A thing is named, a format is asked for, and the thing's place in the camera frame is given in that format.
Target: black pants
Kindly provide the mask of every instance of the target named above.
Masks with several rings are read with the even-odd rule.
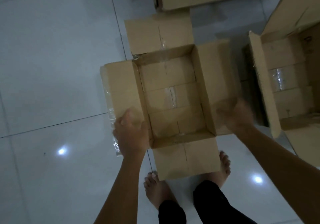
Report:
[[[200,183],[194,190],[193,203],[203,224],[255,223],[230,206],[218,185],[208,180]],[[159,207],[159,223],[186,224],[186,214],[176,202],[166,200]]]

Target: forearm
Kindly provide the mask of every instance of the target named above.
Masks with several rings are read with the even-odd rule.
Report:
[[[124,158],[94,224],[137,223],[139,172],[144,154]]]
[[[254,126],[235,133],[305,223],[320,223],[320,171]],[[319,216],[319,220],[310,217]]]

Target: glossy floor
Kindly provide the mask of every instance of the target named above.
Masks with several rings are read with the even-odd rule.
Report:
[[[261,32],[278,1],[191,9],[197,44],[231,38],[244,93],[246,33]],[[0,223],[93,223],[122,160],[112,145],[99,66],[131,59],[124,20],[153,13],[153,0],[0,0]],[[279,141],[292,151],[285,138]],[[222,190],[235,208],[258,223],[300,223],[235,136],[218,137],[218,145],[232,160]],[[138,223],[158,222],[142,184],[151,169],[149,151]],[[200,223],[191,200],[197,178],[169,184],[188,223]]]

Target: leg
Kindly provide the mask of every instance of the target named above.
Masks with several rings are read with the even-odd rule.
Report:
[[[233,208],[220,188],[230,175],[230,161],[220,152],[221,171],[202,175],[202,182],[193,192],[193,201],[203,224],[207,223],[250,223],[255,222]]]
[[[169,185],[165,181],[159,181],[158,175],[148,173],[144,187],[146,196],[159,211],[159,223],[186,224],[186,214],[179,206]]]

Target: person's right hand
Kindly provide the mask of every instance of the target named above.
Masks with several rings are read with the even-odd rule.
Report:
[[[232,110],[217,110],[218,115],[223,119],[225,125],[232,133],[237,134],[250,127],[254,127],[253,113],[249,105],[242,98]]]
[[[123,157],[144,157],[149,148],[148,125],[144,121],[140,125],[132,123],[132,112],[127,109],[122,117],[114,123],[113,135]]]

